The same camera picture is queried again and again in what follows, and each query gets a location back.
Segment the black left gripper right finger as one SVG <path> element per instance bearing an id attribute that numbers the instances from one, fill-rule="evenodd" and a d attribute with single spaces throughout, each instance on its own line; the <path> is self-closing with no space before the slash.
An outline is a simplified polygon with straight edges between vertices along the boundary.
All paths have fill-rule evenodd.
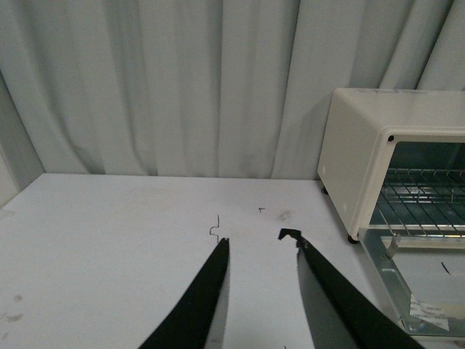
<path id="1" fill-rule="evenodd" d="M 421 348 L 365 298 L 302 232 L 282 228 L 296 241 L 302 303 L 316 348 Z"/>

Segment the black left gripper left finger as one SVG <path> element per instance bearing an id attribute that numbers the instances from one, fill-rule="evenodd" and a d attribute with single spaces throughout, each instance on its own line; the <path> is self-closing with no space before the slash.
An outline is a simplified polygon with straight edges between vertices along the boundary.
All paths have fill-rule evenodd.
<path id="1" fill-rule="evenodd" d="M 170 314 L 141 348 L 221 348 L 230 288 L 230 242 L 222 239 Z"/>

